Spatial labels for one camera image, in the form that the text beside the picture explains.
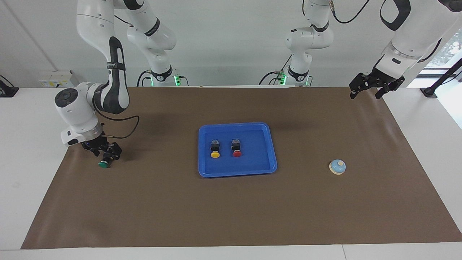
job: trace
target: brown table mat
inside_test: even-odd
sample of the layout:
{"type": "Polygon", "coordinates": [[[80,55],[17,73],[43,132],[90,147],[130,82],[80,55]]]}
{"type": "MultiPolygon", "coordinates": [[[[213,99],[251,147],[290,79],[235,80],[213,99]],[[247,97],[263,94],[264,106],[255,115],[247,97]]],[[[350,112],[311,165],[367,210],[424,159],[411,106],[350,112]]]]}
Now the brown table mat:
{"type": "MultiPolygon", "coordinates": [[[[141,122],[118,141],[121,159],[101,169],[69,148],[22,248],[462,241],[384,101],[348,93],[131,88],[119,117],[141,122]],[[278,170],[201,177],[199,128],[243,122],[270,126],[278,170]],[[333,159],[346,173],[329,171],[333,159]]],[[[119,136],[134,124],[103,122],[119,136]]]]}

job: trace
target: black stand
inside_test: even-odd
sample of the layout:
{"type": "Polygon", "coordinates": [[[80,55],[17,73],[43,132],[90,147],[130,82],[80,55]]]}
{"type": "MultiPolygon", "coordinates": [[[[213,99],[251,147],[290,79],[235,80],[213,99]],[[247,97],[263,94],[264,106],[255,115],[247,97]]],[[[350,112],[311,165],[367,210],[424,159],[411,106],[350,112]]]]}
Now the black stand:
{"type": "Polygon", "coordinates": [[[431,87],[421,88],[420,90],[424,94],[424,96],[428,98],[437,98],[438,96],[435,95],[436,89],[441,86],[448,78],[450,78],[460,67],[462,67],[462,59],[456,62],[441,78],[439,78],[435,84],[431,87]]]}
{"type": "Polygon", "coordinates": [[[0,98],[12,98],[18,92],[19,87],[9,87],[0,80],[0,98]]]}

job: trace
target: white wall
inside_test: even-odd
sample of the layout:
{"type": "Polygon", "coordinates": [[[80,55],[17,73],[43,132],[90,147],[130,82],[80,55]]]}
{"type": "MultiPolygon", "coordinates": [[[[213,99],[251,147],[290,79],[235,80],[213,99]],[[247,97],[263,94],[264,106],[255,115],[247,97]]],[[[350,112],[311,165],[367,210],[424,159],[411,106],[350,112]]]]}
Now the white wall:
{"type": "MultiPolygon", "coordinates": [[[[104,57],[76,32],[77,1],[2,1],[33,41],[24,40],[11,17],[1,15],[9,12],[2,8],[0,74],[20,87],[38,87],[38,72],[50,70],[50,64],[31,48],[35,41],[58,69],[72,70],[80,81],[107,80],[104,57]]],[[[148,1],[159,19],[176,33],[178,43],[169,52],[170,59],[191,85],[257,84],[265,73],[280,69],[290,55],[284,44],[285,34],[307,24],[301,0],[148,1]]],[[[363,1],[336,1],[337,15],[342,20],[349,19],[362,4],[363,1]]],[[[333,45],[312,51],[314,86],[345,87],[358,72],[370,72],[393,36],[380,21],[380,5],[381,1],[371,1],[363,14],[348,25],[331,20],[333,45]]],[[[116,14],[126,18],[122,10],[116,10],[116,14]]],[[[127,40],[126,24],[117,20],[115,24],[124,46],[128,84],[133,86],[148,63],[127,40]]],[[[452,28],[446,40],[461,25],[452,28]]],[[[409,71],[408,77],[413,78],[423,66],[409,71]]]]}

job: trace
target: blue tray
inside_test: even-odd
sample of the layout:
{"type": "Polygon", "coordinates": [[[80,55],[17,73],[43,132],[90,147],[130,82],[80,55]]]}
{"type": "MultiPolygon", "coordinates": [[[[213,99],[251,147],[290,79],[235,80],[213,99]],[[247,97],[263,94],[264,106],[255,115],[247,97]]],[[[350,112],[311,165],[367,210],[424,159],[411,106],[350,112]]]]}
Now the blue tray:
{"type": "Polygon", "coordinates": [[[278,168],[265,123],[212,124],[199,129],[199,174],[205,178],[273,173],[278,168]],[[241,140],[241,157],[233,157],[232,139],[241,140]],[[220,157],[210,156],[210,143],[220,141],[220,157]]]}

